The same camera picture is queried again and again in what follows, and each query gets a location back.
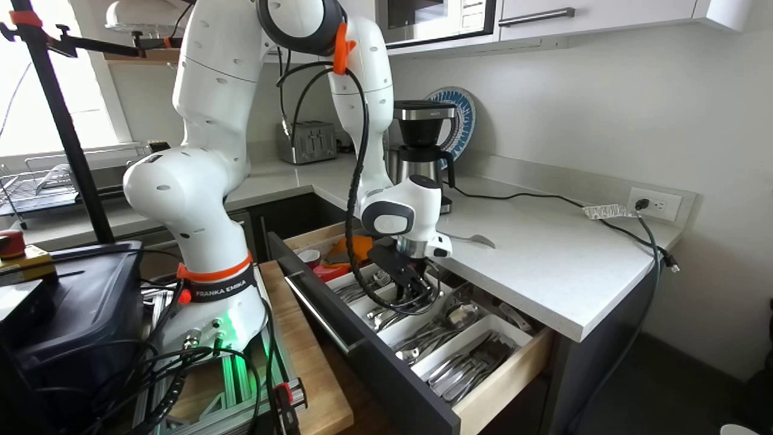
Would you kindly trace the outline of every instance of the wooden drawer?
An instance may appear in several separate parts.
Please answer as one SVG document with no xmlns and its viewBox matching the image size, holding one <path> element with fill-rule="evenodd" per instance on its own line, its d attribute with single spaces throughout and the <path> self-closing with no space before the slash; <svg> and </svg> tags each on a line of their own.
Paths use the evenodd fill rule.
<svg viewBox="0 0 773 435">
<path fill-rule="evenodd" d="M 325 246 L 341 237 L 343 224 L 321 226 L 286 242 L 270 234 L 270 252 L 297 300 L 332 338 L 399 433 L 481 433 L 545 367 L 550 331 L 523 334 L 520 348 L 492 375 L 449 405 L 294 253 Z"/>
</svg>

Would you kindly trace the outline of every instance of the wall socket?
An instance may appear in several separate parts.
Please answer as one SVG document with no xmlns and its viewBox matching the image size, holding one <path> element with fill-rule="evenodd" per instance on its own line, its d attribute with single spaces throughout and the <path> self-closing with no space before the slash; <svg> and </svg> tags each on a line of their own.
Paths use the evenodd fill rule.
<svg viewBox="0 0 773 435">
<path fill-rule="evenodd" d="M 656 217 L 656 220 L 668 220 L 668 223 L 677 220 L 678 206 L 681 206 L 681 195 L 632 185 L 629 194 L 627 194 L 627 208 L 634 209 L 634 203 L 642 200 L 642 197 L 650 200 L 650 208 L 639 209 L 639 215 Z"/>
</svg>

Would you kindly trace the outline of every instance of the open drawer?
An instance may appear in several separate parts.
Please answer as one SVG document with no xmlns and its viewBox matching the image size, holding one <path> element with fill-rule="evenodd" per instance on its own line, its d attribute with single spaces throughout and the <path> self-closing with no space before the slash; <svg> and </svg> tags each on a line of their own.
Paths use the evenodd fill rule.
<svg viewBox="0 0 773 435">
<path fill-rule="evenodd" d="M 412 367 L 396 358 L 389 328 L 375 331 L 361 319 L 361 306 L 343 301 L 338 292 L 319 281 L 297 255 L 301 248 L 323 248 L 343 237 L 343 224 L 321 226 L 282 242 L 270 234 L 270 253 L 285 270 L 285 281 L 297 300 L 315 317 L 319 327 L 341 348 L 347 365 L 361 385 L 379 399 L 379 405 L 392 416 L 399 433 L 481 433 L 529 381 L 544 369 L 550 348 L 550 331 L 533 334 L 515 331 L 517 327 L 499 319 L 481 319 L 474 324 L 481 331 L 499 328 L 515 338 L 512 353 L 483 381 L 478 381 L 460 402 L 447 404 L 430 386 L 427 373 L 449 358 L 457 345 L 476 340 L 474 328 L 466 338 L 454 338 L 424 356 Z"/>
</svg>

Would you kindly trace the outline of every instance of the black box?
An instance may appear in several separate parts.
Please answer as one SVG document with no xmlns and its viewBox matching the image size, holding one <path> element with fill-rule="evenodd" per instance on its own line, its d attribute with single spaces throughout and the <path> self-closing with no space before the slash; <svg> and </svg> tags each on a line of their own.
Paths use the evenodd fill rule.
<svg viewBox="0 0 773 435">
<path fill-rule="evenodd" d="M 140 243 L 55 252 L 51 321 L 21 334 L 12 350 L 52 428 L 93 418 L 129 369 L 142 324 Z"/>
</svg>

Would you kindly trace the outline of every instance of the kitchen counter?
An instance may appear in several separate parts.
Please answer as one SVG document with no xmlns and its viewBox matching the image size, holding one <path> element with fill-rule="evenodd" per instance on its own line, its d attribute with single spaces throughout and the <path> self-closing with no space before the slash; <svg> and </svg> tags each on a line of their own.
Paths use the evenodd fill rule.
<svg viewBox="0 0 773 435">
<path fill-rule="evenodd" d="M 343 208 L 352 159 L 323 164 L 268 164 L 254 172 L 230 197 L 241 209 L 300 194 L 315 194 Z M 476 194 L 510 194 L 512 185 L 458 176 Z M 569 340 L 584 340 L 594 327 L 652 270 L 652 255 L 632 240 L 584 217 L 582 209 L 540 197 L 507 203 L 474 200 L 451 194 L 454 209 L 439 220 L 451 234 L 454 255 L 439 263 L 474 284 L 497 294 Z M 161 226 L 132 209 L 108 209 L 116 237 Z M 658 246 L 672 246 L 677 226 L 652 224 Z M 466 242 L 483 234 L 494 248 Z M 84 217 L 34 224 L 29 242 L 57 248 L 93 242 Z"/>
</svg>

